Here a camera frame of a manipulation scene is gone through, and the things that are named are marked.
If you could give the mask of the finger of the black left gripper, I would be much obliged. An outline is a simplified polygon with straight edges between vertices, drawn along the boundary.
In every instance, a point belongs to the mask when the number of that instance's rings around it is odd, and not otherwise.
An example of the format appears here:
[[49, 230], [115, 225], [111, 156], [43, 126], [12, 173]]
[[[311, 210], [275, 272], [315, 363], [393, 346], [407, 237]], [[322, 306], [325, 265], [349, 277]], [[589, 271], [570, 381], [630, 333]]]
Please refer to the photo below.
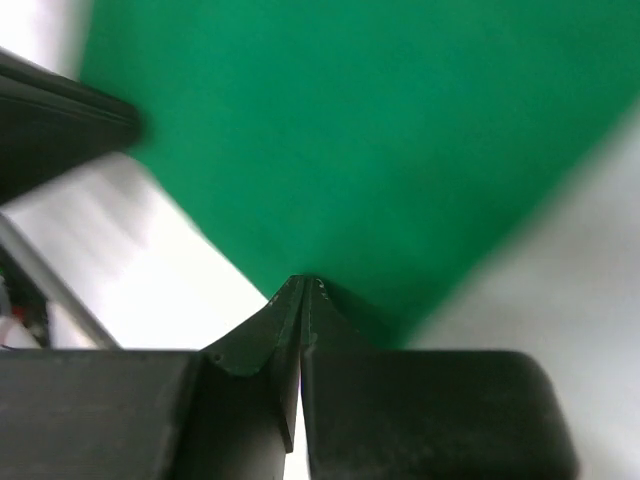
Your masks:
[[104, 154], [143, 131], [129, 103], [1, 53], [1, 202]]

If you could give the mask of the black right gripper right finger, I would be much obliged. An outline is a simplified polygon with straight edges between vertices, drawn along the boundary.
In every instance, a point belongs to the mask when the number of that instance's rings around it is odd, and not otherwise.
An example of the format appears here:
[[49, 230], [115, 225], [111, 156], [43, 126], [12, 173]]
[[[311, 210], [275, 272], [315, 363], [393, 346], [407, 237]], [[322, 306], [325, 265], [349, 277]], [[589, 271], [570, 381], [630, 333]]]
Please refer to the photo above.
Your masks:
[[305, 282], [301, 395], [314, 479], [575, 479], [553, 385], [512, 350], [373, 346]]

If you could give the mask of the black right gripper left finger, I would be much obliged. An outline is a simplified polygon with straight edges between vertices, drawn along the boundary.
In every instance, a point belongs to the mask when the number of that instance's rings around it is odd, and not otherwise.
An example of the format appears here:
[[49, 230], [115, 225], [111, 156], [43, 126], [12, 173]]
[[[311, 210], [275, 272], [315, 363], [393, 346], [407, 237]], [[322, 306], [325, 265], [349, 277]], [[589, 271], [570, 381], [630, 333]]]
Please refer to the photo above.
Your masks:
[[293, 448], [300, 307], [294, 276], [200, 351], [1, 356], [5, 479], [279, 479]]

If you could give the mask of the green t shirt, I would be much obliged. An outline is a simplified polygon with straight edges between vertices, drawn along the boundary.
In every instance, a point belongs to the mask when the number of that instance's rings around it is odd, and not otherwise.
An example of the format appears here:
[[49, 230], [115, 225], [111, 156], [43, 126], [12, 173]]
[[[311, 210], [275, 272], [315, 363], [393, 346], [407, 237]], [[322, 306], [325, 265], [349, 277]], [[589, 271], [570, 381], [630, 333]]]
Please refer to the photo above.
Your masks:
[[265, 295], [393, 345], [639, 95], [635, 1], [97, 1], [83, 82]]

